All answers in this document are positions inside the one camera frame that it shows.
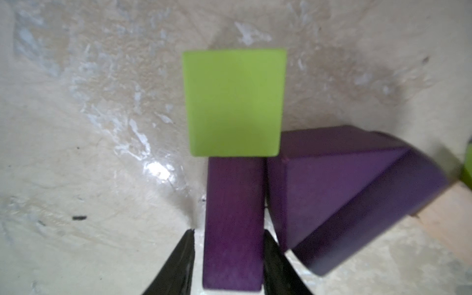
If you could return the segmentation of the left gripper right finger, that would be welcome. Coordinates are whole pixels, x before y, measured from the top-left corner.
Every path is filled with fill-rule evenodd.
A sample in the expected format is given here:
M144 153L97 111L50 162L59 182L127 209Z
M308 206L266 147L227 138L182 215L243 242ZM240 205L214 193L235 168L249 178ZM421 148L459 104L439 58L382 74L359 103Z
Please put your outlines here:
M313 295L267 229L264 231L264 294Z

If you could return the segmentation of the long purple brick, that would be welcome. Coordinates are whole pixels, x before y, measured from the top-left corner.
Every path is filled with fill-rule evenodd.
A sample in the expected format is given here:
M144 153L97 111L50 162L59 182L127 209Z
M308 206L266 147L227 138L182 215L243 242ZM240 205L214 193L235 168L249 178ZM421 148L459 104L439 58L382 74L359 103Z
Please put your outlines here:
M263 284L264 159L208 161L203 287L258 292Z

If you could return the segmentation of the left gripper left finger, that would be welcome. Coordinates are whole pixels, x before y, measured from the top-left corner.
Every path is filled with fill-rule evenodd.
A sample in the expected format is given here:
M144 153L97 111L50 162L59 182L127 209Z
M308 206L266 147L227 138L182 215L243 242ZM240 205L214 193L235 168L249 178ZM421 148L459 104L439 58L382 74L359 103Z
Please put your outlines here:
M187 230L143 295L190 295L195 261L195 230Z

